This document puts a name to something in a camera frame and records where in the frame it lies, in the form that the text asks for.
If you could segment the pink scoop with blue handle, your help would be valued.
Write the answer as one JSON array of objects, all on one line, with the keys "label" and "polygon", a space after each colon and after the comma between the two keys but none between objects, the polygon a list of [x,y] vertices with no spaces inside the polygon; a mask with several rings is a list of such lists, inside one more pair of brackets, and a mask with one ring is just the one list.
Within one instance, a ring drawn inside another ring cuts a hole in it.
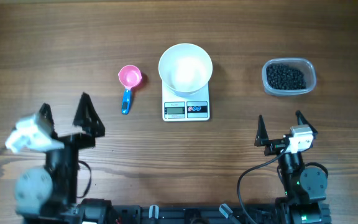
[{"label": "pink scoop with blue handle", "polygon": [[135,65],[126,65],[118,73],[119,81],[125,88],[122,97],[121,113],[128,114],[131,108],[131,90],[142,81],[142,73]]}]

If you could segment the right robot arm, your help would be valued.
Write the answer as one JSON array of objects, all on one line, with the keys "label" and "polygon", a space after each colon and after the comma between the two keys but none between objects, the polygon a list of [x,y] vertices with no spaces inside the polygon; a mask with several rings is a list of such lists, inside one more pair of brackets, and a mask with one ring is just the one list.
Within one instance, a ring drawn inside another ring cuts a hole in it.
[{"label": "right robot arm", "polygon": [[276,199],[282,223],[331,223],[329,206],[323,203],[328,186],[328,170],[317,162],[305,163],[302,153],[313,147],[317,130],[300,111],[297,125],[280,139],[270,139],[263,116],[258,118],[254,145],[264,147],[265,156],[278,161],[277,172],[285,196]]}]

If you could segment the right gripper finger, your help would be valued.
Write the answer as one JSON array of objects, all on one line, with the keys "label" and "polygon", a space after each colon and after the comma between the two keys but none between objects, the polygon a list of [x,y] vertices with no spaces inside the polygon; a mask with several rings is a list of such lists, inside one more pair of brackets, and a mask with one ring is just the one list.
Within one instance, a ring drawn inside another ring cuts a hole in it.
[{"label": "right gripper finger", "polygon": [[296,118],[298,125],[308,125],[312,130],[313,136],[316,137],[318,135],[318,131],[306,120],[300,110],[296,111]]},{"label": "right gripper finger", "polygon": [[269,144],[269,136],[267,134],[263,116],[260,114],[258,117],[258,128],[257,128],[254,146],[262,147],[268,144]]}]

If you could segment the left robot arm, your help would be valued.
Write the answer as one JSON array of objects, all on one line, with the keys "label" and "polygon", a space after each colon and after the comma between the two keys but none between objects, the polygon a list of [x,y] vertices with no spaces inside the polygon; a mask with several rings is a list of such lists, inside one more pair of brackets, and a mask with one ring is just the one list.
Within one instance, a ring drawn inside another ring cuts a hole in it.
[{"label": "left robot arm", "polygon": [[95,147],[96,138],[105,135],[89,94],[82,93],[73,120],[80,133],[59,136],[55,131],[52,110],[44,103],[38,112],[21,118],[12,134],[13,143],[7,144],[12,151],[23,148],[45,154],[45,165],[25,171],[17,180],[14,196],[16,213],[24,223],[79,223],[75,213],[77,176],[80,165],[79,151]]}]

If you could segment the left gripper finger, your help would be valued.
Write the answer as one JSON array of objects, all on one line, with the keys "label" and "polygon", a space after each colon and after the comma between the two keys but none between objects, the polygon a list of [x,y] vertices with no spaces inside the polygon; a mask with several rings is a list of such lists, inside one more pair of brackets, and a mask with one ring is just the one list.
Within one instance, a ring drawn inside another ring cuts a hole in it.
[{"label": "left gripper finger", "polygon": [[55,136],[54,121],[53,121],[52,110],[50,105],[44,103],[39,109],[39,113],[51,124],[52,127],[51,137],[54,137]]},{"label": "left gripper finger", "polygon": [[105,136],[105,126],[99,118],[89,94],[83,92],[73,120],[73,125],[92,137]]}]

